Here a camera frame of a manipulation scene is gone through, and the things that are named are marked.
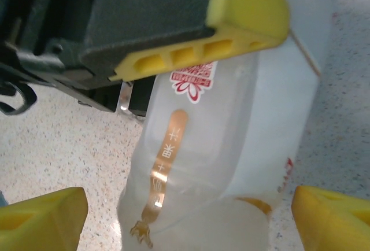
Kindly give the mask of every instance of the yellow foam pad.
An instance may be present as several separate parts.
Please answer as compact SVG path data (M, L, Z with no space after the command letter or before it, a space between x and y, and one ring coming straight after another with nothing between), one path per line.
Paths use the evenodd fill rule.
M76 251L87 216L83 188L73 187L0 208L0 250Z
M370 250L370 201L300 186L292 212L305 251Z
M132 81L278 46L287 37L289 17L285 0L209 0L212 37L131 53L110 79Z

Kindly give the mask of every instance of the yellow foam block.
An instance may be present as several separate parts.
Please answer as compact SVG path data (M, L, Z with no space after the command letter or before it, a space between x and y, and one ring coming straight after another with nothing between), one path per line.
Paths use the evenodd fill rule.
M209 0L212 37L131 53L110 79L131 81L278 46L287 37L289 18L285 0Z
M370 201L300 186L292 212L306 251L370 250Z
M87 208L79 187L0 208L0 250L76 251Z

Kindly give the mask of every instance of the speckled floor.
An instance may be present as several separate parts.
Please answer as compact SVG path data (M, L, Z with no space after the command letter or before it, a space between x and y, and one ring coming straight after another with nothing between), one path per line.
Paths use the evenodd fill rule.
M302 251L290 203L308 184L370 199L370 0L339 0L333 40L295 171L273 214L271 250ZM120 250L116 205L141 126L83 107L50 88L16 117L0 115L0 190L17 202L85 188L89 214L79 251Z

